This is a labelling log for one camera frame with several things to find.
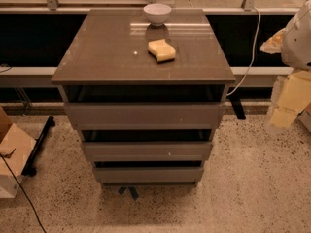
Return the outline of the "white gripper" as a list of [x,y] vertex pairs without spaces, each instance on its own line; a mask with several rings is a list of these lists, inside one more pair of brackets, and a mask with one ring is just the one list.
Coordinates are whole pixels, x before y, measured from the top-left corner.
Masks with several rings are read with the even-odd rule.
[[271,110],[269,124],[279,128],[289,128],[311,103],[311,73],[296,71],[284,77],[278,77],[271,95],[274,108]]

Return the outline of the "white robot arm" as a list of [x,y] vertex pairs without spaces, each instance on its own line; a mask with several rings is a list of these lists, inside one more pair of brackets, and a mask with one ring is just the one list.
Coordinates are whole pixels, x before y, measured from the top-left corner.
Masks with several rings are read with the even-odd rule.
[[273,88],[269,124],[288,128],[311,102],[311,0],[307,0],[284,29],[260,48],[281,53],[282,61],[294,70]]

